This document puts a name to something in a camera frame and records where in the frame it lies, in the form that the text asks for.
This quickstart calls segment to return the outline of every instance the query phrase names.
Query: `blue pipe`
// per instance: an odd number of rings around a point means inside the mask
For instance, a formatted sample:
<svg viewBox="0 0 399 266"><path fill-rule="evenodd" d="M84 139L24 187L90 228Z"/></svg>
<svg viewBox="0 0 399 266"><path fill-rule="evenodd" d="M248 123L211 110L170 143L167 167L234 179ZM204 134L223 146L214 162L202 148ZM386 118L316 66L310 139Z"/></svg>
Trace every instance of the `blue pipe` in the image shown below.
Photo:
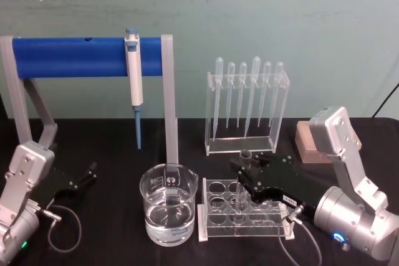
<svg viewBox="0 0 399 266"><path fill-rule="evenodd" d="M127 76L122 37L14 38L18 76L123 77ZM161 38L141 37L143 76L162 76Z"/></svg>

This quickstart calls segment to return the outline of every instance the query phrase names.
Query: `black table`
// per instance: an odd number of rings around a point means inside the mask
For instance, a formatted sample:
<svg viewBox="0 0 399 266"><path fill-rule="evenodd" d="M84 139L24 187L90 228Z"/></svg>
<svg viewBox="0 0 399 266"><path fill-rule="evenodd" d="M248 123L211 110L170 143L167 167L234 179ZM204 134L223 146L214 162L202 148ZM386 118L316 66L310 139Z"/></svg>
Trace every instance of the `black table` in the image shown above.
<svg viewBox="0 0 399 266"><path fill-rule="evenodd" d="M277 152L296 157L296 168L326 185L336 184L334 172L326 165L303 165L294 146L295 119L283 121ZM13 265L291 265L273 237L213 238L198 242L197 226L183 245L163 248L155 245L145 231L142 199L138 183L149 167L157 164L162 146L162 121L143 122L143 148L136 150L133 120L59 120L58 144L54 166L74 176L92 161L98 162L97 182L84 197L68 199L79 215L83 237L71 254L58 254L49 248L46 234L50 222L41 226ZM368 177L388 195L389 210L399 214L397 181L399 168L399 122L387 118L356 118L352 125L363 143L361 155ZM41 126L32 121L34 136ZM0 173L5 173L17 145L12 121L0 122ZM180 163L208 179L233 179L229 159L233 154L204 152L204 120L179 120ZM201 200L200 189L197 202ZM77 230L74 220L64 221L54 232L59 246L73 245ZM320 230L307 225L318 241L323 265L386 265L359 251L342 252L339 244ZM295 241L286 242L290 253L301 265L316 265L311 241L300 227Z"/></svg>

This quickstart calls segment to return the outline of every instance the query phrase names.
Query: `test tube rack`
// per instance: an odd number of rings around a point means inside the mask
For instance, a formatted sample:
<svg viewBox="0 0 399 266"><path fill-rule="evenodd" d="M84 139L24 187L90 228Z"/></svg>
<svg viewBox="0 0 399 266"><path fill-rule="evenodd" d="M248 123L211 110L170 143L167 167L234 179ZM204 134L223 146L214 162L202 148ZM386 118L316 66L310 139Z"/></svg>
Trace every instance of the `test tube rack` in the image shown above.
<svg viewBox="0 0 399 266"><path fill-rule="evenodd" d="M270 62L265 62L262 69L260 64L261 59L255 57L250 72L242 63L237 74L230 62L228 73L223 74L223 59L219 57L215 74L207 73L207 156L242 149L276 152L290 81L282 62L274 70ZM240 118L241 111L242 115L246 112L246 118Z"/></svg>
<svg viewBox="0 0 399 266"><path fill-rule="evenodd" d="M293 224L281 219L291 209L285 204L266 201L252 202L245 191L245 205L242 211L235 208L236 180L207 180L203 178L203 204L197 205L198 238L207 241L209 237L259 236L294 239Z"/></svg>

